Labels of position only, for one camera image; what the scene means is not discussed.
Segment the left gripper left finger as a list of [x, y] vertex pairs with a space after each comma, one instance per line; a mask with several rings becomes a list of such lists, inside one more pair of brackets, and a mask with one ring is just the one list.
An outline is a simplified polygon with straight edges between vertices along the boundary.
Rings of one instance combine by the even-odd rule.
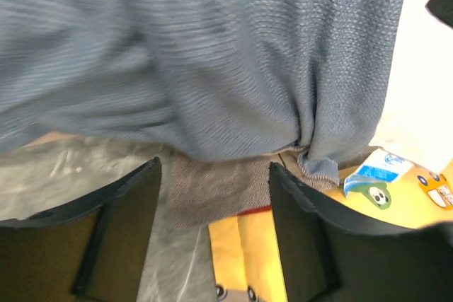
[[1, 222], [2, 301], [135, 301], [161, 162], [31, 217]]

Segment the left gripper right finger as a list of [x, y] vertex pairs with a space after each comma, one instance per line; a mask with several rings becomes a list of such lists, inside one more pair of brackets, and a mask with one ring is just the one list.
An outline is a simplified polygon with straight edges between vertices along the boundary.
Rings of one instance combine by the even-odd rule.
[[404, 228], [361, 214], [270, 166], [289, 301], [451, 301], [452, 224]]

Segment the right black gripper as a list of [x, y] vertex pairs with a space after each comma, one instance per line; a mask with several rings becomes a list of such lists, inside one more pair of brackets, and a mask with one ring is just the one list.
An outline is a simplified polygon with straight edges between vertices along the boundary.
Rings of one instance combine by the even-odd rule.
[[436, 19], [453, 28], [453, 0], [429, 0], [425, 7]]

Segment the white pillow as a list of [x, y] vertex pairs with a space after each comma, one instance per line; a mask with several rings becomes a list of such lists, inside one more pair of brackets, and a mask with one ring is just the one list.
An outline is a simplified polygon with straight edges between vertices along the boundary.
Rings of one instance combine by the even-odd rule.
[[452, 28], [403, 0], [384, 109], [371, 146], [433, 173], [452, 160]]

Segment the blue plaid pillowcase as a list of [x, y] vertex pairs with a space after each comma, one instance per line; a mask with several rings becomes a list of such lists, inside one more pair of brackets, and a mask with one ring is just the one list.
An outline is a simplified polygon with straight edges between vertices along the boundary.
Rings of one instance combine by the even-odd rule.
[[179, 226], [264, 200], [268, 156], [319, 189], [364, 151], [403, 0], [1, 0], [1, 151], [50, 132], [170, 146]]

